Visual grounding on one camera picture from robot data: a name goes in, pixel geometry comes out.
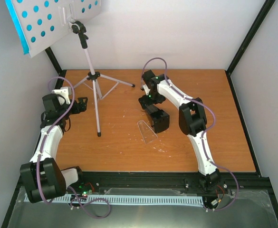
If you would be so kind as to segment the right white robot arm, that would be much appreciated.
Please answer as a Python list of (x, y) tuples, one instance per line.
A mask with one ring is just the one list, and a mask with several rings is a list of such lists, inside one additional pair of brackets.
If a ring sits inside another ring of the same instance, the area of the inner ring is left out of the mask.
[(141, 108), (146, 112), (151, 127), (155, 133), (168, 129), (170, 116), (156, 107), (165, 100), (169, 100), (179, 111), (179, 128), (185, 134), (194, 149), (198, 163), (199, 185), (202, 191), (210, 191), (220, 180), (219, 169), (208, 145), (206, 135), (207, 117), (200, 98), (192, 98), (176, 88), (172, 81), (164, 74), (156, 76), (152, 70), (142, 75), (144, 84), (141, 89), (145, 92), (138, 99)]

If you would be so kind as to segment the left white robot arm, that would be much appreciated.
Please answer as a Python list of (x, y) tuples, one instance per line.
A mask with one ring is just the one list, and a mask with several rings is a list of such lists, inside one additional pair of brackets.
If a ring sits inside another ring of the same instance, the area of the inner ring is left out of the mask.
[(78, 166), (61, 170), (56, 163), (60, 140), (67, 130), (70, 115), (86, 111), (87, 97), (77, 101), (69, 99), (67, 93), (57, 90), (43, 96), (45, 111), (41, 115), (40, 139), (33, 157), (21, 165), (20, 176), (31, 203), (49, 201), (64, 196), (67, 187), (81, 191), (86, 180)]

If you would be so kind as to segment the black metronome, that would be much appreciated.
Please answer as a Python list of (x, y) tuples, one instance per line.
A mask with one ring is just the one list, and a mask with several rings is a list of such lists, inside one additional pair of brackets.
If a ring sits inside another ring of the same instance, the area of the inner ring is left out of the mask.
[(164, 132), (169, 128), (170, 116), (162, 109), (154, 105), (145, 108), (151, 128), (155, 133)]

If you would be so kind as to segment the clear plastic metronome cover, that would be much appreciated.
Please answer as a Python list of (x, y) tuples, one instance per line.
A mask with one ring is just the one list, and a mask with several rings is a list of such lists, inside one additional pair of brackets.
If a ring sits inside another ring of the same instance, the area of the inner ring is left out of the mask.
[(145, 144), (149, 144), (158, 139), (156, 133), (152, 130), (152, 128), (144, 121), (140, 120), (137, 122), (140, 134)]

